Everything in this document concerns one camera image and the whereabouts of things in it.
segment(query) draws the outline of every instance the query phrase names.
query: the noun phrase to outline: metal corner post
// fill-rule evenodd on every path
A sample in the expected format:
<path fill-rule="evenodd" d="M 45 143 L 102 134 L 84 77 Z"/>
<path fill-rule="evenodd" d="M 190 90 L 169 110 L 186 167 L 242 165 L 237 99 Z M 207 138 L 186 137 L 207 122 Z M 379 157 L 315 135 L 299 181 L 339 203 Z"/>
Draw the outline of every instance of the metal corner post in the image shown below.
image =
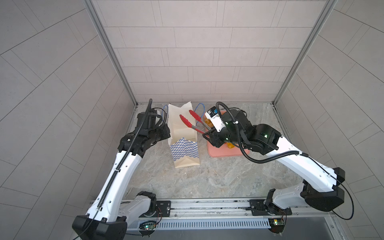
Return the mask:
<path fill-rule="evenodd" d="M 100 19 L 96 13 L 96 10 L 92 4 L 92 0 L 83 0 L 83 3 L 84 3 L 84 6 L 85 6 L 89 16 L 91 17 L 93 25 L 95 26 L 96 31 L 98 32 L 103 45 L 106 47 L 107 53 L 108 53 L 109 57 L 111 58 L 112 64 L 113 64 L 114 68 L 116 69 L 117 74 L 119 75 L 125 89 L 127 89 L 127 91 L 128 91 L 129 97 L 132 99 L 134 105 L 137 106 L 136 98 L 133 95 L 132 89 L 129 87 L 127 78 L 125 77 L 125 75 L 121 69 L 121 66 L 119 64 L 119 61 L 118 61 L 116 55 L 115 55 L 115 52 L 113 51 L 111 43 L 108 40 L 107 34 L 104 31 L 103 25 L 101 24 Z"/>
<path fill-rule="evenodd" d="M 285 78 L 283 85 L 281 86 L 279 92 L 276 95 L 276 98 L 273 100 L 273 104 L 276 105 L 283 95 L 284 91 L 288 87 L 289 83 L 291 82 L 293 76 L 295 75 L 297 69 L 299 68 L 300 64 L 303 62 L 304 57 L 307 55 L 309 49 L 311 48 L 314 40 L 316 39 L 317 35 L 319 34 L 321 28 L 323 27 L 325 21 L 329 17 L 329 15 L 332 12 L 333 6 L 336 4 L 337 0 L 327 0 L 325 3 L 323 9 L 320 12 L 319 17 L 317 18 L 311 32 L 308 35 L 307 40 L 305 41 L 303 47 L 301 48 L 299 54 L 297 55 L 295 62 L 293 63 L 290 71 L 288 72 L 287 77 Z"/>

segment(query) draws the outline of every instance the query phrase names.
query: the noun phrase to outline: paper bag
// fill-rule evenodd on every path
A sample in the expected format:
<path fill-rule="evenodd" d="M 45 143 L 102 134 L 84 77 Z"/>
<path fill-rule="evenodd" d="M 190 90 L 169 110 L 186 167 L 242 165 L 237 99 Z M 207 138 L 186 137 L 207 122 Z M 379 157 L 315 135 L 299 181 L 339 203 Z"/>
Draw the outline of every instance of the paper bag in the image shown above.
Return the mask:
<path fill-rule="evenodd" d="M 189 110 L 192 110 L 191 102 L 184 104 L 180 108 L 168 104 L 168 127 L 170 130 L 168 144 L 172 152 L 175 168 L 200 165 L 197 132 L 187 127 L 180 119 L 181 114 L 190 123 L 196 123 Z"/>

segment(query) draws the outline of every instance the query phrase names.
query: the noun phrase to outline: gray stone surface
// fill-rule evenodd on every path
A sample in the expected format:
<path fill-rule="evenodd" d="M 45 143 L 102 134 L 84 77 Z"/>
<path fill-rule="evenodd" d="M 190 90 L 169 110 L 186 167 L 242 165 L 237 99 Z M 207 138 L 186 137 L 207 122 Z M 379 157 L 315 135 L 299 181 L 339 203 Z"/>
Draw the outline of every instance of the gray stone surface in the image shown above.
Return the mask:
<path fill-rule="evenodd" d="M 215 103 L 204 103 L 205 110 Z M 273 106 L 269 103 L 228 103 L 248 113 L 252 124 L 265 123 L 281 131 Z M 135 115 L 146 109 L 140 104 Z M 152 104 L 163 107 L 164 104 Z M 196 110 L 201 114 L 203 107 Z M 136 126 L 137 119 L 131 127 Z M 218 198 L 218 197 L 266 197 L 272 188 L 281 189 L 302 181 L 300 176 L 278 161 L 265 164 L 250 162 L 243 156 L 210 157 L 207 142 L 198 137 L 200 165 L 175 168 L 167 141 L 158 142 L 147 150 L 128 184 L 126 199 L 133 199 L 140 191 L 156 193 L 161 198 Z M 250 153 L 256 159 L 264 159 L 259 153 Z"/>

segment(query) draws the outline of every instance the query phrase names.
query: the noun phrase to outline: robotic arm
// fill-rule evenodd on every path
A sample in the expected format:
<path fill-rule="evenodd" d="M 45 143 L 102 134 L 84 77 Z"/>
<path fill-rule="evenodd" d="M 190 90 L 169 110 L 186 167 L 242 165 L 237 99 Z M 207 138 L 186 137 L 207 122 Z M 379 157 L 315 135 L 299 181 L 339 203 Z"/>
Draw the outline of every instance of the robotic arm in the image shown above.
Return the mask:
<path fill-rule="evenodd" d="M 162 119 L 151 108 L 151 103 L 150 99 L 146 111 L 138 114 L 135 130 L 120 140 L 113 168 L 87 215 L 75 218 L 72 228 L 81 239 L 123 239 L 127 226 L 140 215 L 152 216 L 155 213 L 156 195 L 140 192 L 125 208 L 126 216 L 118 216 L 129 180 L 145 151 L 158 141 L 170 137 L 166 113 Z M 226 110 L 223 115 L 218 111 L 219 106 Z M 213 146 L 220 147 L 225 142 L 237 143 L 237 147 L 248 160 L 255 163 L 278 160 L 304 179 L 303 183 L 293 187 L 271 189 L 264 203 L 255 207 L 256 211 L 282 215 L 286 214 L 285 210 L 290 206 L 309 205 L 329 212 L 344 202 L 344 191 L 338 187 L 345 178 L 342 169 L 332 169 L 318 163 L 271 126 L 252 125 L 241 110 L 230 109 L 222 102 L 217 102 L 207 113 L 211 114 L 209 118 L 215 118 L 212 121 L 215 127 L 204 133 L 203 137 Z M 245 148 L 268 158 L 253 159 L 245 153 Z"/>

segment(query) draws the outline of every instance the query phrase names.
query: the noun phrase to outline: side wall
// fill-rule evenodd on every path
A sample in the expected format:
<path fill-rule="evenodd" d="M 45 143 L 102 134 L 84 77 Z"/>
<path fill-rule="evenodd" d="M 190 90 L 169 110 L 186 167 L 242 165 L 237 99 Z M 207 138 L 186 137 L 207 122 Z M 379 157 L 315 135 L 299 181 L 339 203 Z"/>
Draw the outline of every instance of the side wall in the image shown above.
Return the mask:
<path fill-rule="evenodd" d="M 93 0 L 138 102 L 272 101 L 324 3 Z"/>
<path fill-rule="evenodd" d="M 292 142 L 341 167 L 350 238 L 384 239 L 384 2 L 339 0 L 277 109 Z M 339 207 L 351 214 L 351 202 Z"/>
<path fill-rule="evenodd" d="M 0 1 L 0 238 L 68 240 L 133 108 L 81 0 Z"/>

